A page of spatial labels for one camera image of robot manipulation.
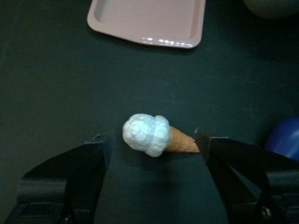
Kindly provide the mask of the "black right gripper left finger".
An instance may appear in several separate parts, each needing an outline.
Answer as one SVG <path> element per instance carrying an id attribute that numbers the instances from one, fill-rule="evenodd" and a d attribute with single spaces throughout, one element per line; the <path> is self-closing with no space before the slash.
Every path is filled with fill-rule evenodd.
<path id="1" fill-rule="evenodd" d="M 109 138 L 98 135 L 32 168 L 4 224 L 95 224 L 110 152 Z"/>

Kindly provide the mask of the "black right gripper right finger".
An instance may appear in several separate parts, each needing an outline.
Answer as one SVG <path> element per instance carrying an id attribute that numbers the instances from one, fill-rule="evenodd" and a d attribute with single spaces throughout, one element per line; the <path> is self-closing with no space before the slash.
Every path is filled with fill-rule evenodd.
<path id="1" fill-rule="evenodd" d="M 229 224 L 299 224 L 299 163 L 201 131 L 195 143 L 219 190 Z"/>

